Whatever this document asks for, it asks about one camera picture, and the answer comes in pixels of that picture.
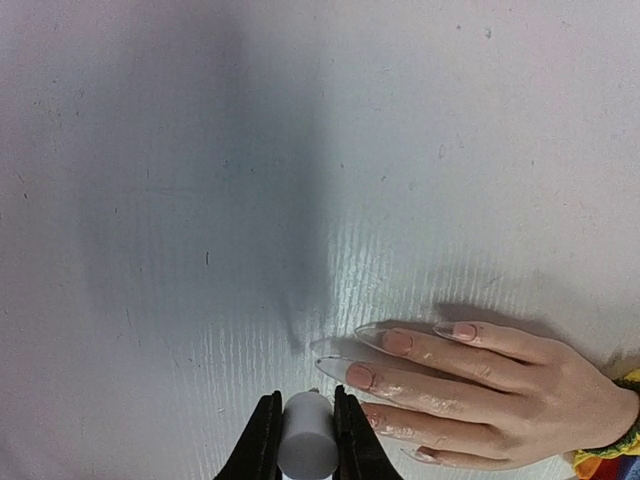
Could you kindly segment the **white nail polish cap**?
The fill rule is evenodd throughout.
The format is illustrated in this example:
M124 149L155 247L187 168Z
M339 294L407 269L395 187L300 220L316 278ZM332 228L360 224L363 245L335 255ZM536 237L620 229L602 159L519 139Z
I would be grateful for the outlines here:
M311 390L285 404L277 464L288 479L329 479L339 463L329 400Z

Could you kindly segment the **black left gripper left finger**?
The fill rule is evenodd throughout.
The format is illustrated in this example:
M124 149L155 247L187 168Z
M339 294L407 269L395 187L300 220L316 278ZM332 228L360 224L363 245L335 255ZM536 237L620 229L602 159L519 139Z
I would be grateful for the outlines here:
M281 480L277 458L282 420L281 392L262 396L214 480Z

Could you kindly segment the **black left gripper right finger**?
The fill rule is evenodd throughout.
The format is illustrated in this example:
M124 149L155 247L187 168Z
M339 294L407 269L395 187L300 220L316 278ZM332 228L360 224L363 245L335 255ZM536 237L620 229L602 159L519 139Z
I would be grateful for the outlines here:
M338 467L334 480L402 480L376 437L357 398L339 385L334 392Z

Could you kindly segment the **mannequin hand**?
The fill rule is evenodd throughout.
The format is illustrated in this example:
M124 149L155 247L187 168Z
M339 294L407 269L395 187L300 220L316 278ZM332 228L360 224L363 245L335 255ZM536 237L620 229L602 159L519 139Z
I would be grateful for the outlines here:
M367 394L373 430L412 444L420 462L504 471L639 450L638 393L559 341L478 321L366 326L357 338L408 368L337 356L317 368Z

